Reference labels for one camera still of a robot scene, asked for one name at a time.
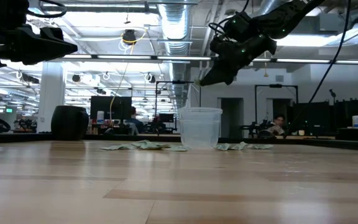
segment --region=yellow cable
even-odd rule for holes
[[[132,52],[134,51],[134,46],[135,46],[135,45],[132,45],[131,53],[130,53],[130,54],[132,54]],[[128,62],[127,65],[125,66],[124,74],[122,74],[121,80],[119,81],[118,88],[117,88],[117,90],[116,90],[116,94],[113,96],[113,98],[112,98],[112,100],[111,100],[111,102],[110,102],[110,125],[111,125],[111,127],[113,127],[113,125],[112,125],[112,119],[111,119],[111,107],[112,107],[112,103],[113,103],[114,100],[116,99],[116,95],[117,95],[117,93],[118,93],[118,90],[119,90],[119,88],[121,87],[122,81],[124,80],[125,73],[127,72],[128,65],[129,65],[129,62]]]
[[[147,29],[145,28],[142,37],[140,37],[139,39],[137,39],[137,40],[130,40],[130,41],[122,39],[122,41],[124,41],[125,43],[134,43],[134,42],[137,42],[137,41],[142,40],[143,37],[146,35],[146,33],[147,33]]]

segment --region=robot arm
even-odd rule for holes
[[[53,15],[37,15],[28,11],[28,8],[27,0],[0,0],[0,67],[6,66],[1,59],[33,65],[78,50],[76,45],[64,41],[59,28],[44,27],[39,35],[34,34],[31,26],[25,24],[26,15]]]
[[[238,71],[265,51],[274,54],[275,39],[286,37],[307,13],[324,0],[305,3],[293,0],[268,14],[250,18],[245,11],[228,19],[220,35],[215,35],[210,49],[219,54],[212,69],[200,80],[201,86],[224,82],[230,85]]]

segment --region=clear plastic cup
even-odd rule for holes
[[[192,149],[216,146],[222,112],[222,109],[217,108],[179,109],[181,143]]]

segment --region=crumpled paper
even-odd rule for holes
[[[243,150],[243,148],[247,145],[245,142],[240,142],[239,144],[230,145],[228,143],[217,145],[215,146],[215,149],[227,151],[227,150]]]
[[[270,145],[270,144],[250,144],[247,146],[247,148],[249,149],[271,149],[273,148],[273,145]]]
[[[150,142],[149,140],[142,140],[137,142],[132,142],[130,144],[121,144],[117,146],[110,147],[101,147],[103,150],[113,151],[118,149],[160,149],[164,151],[176,151],[176,152],[185,152],[189,150],[189,147],[177,146],[165,143]]]

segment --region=black trash can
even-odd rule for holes
[[[88,129],[89,117],[85,108],[79,106],[57,106],[50,124],[56,140],[77,141]]]

